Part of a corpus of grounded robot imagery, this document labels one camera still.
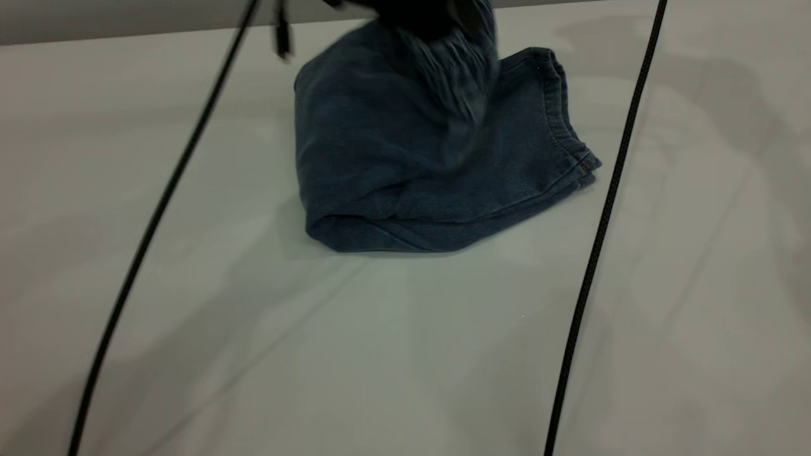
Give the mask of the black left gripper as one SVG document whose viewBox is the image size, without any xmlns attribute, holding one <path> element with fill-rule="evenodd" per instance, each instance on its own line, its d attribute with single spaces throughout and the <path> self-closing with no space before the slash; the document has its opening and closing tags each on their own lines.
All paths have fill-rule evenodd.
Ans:
<svg viewBox="0 0 811 456">
<path fill-rule="evenodd" d="M 334 9 L 347 4 L 371 9 L 383 23 L 423 40 L 437 40 L 455 30 L 476 38 L 485 20 L 492 17 L 489 1 L 328 1 L 327 4 Z"/>
</svg>

